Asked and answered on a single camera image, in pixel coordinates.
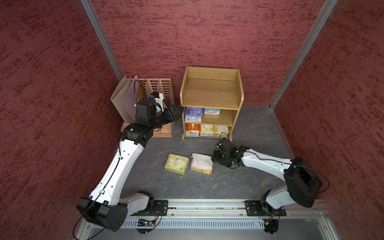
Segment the purple tissue pack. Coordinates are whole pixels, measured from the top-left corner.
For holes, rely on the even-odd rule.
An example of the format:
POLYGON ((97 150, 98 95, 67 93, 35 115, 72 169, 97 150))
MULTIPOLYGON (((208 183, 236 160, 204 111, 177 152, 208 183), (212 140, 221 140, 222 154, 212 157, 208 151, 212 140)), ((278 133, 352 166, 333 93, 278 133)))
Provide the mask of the purple tissue pack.
POLYGON ((187 107, 185 112, 186 123, 201 123, 203 118, 203 108, 187 107))

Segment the yellow green tissue box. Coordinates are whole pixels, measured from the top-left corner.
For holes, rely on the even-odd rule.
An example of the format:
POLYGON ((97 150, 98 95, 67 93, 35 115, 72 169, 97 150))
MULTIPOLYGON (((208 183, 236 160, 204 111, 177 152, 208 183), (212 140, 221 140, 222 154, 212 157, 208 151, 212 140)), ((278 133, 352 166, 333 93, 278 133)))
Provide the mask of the yellow green tissue box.
POLYGON ((184 175, 186 172, 186 168, 189 162, 189 158, 175 155, 175 154, 169 154, 168 159, 165 164, 165 170, 176 173, 179 175, 184 175))

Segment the wooden three-tier shelf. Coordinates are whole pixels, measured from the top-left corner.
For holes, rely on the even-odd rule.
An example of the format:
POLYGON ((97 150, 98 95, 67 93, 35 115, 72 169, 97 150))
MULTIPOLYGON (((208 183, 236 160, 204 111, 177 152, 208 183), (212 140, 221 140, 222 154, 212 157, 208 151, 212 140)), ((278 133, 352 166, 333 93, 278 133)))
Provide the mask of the wooden three-tier shelf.
POLYGON ((229 138, 244 102, 239 69, 187 66, 180 90, 184 108, 220 109, 219 115, 203 115, 202 124, 229 128, 229 138))

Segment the orange yellow tissue box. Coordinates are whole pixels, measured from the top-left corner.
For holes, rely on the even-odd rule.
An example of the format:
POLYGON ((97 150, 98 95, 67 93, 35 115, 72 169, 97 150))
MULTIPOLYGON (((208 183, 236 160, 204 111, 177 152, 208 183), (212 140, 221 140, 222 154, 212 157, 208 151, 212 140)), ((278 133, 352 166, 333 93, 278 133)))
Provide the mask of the orange yellow tissue box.
POLYGON ((191 170, 205 175, 211 175, 213 170, 212 157, 193 153, 191 170))

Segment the light blue tissue pack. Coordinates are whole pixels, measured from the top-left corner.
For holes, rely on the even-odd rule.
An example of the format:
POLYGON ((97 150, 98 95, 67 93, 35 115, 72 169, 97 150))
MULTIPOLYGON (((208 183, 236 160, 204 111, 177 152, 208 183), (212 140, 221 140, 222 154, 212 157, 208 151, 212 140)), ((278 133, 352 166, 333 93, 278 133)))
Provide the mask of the light blue tissue pack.
POLYGON ((213 108, 204 108, 204 114, 205 115, 212 115, 212 116, 217 116, 221 112, 220 109, 213 109, 213 108))

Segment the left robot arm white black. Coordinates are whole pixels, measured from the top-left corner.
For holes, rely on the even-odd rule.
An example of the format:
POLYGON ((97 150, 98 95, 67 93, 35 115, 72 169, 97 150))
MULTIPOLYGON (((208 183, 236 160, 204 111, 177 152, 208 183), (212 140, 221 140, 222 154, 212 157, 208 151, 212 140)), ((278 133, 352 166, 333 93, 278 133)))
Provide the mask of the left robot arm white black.
POLYGON ((184 110, 179 105, 164 107, 162 97, 155 94, 139 101, 136 109, 136 119, 123 130, 117 152, 102 180, 89 197, 80 198, 77 203, 87 222, 113 232, 121 228, 128 216, 154 213, 153 194, 141 191, 122 199, 123 186, 154 130, 179 120, 184 110))

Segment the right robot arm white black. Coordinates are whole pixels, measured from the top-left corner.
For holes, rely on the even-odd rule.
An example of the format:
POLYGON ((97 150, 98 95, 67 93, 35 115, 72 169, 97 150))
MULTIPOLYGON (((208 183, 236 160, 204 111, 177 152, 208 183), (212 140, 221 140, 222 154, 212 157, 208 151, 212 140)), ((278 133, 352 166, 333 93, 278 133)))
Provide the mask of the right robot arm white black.
POLYGON ((212 162, 229 169, 248 167, 271 174, 285 185, 268 190, 263 197, 246 206, 255 216, 281 216, 286 205, 312 208, 323 182, 317 172, 302 158, 281 159, 259 153, 246 146, 235 147, 228 139, 217 142, 212 162))

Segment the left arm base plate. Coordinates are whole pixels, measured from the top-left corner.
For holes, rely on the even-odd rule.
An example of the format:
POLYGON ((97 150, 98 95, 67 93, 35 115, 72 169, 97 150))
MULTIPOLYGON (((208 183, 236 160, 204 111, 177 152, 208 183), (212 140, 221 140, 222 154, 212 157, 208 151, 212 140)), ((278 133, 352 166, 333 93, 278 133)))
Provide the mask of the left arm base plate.
POLYGON ((142 211, 139 211, 133 216, 143 216, 143 217, 157 217, 157 216, 166 216, 168 213, 168 200, 153 200, 150 206, 142 211))

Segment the orange white tissue pack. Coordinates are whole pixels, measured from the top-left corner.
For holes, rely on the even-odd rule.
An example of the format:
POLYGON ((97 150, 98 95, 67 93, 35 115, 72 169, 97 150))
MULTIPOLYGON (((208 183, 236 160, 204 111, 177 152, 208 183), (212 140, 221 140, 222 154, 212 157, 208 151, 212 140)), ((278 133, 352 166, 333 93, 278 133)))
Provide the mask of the orange white tissue pack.
POLYGON ((186 124, 186 137, 198 138, 200 136, 201 125, 200 124, 186 124))

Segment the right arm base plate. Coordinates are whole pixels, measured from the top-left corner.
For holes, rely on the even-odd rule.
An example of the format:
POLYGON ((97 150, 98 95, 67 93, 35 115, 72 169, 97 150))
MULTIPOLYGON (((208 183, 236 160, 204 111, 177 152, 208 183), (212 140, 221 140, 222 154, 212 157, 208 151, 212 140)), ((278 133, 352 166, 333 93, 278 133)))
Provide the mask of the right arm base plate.
POLYGON ((281 207, 274 209, 267 203, 261 201, 244 201, 248 217, 286 217, 286 210, 281 207))

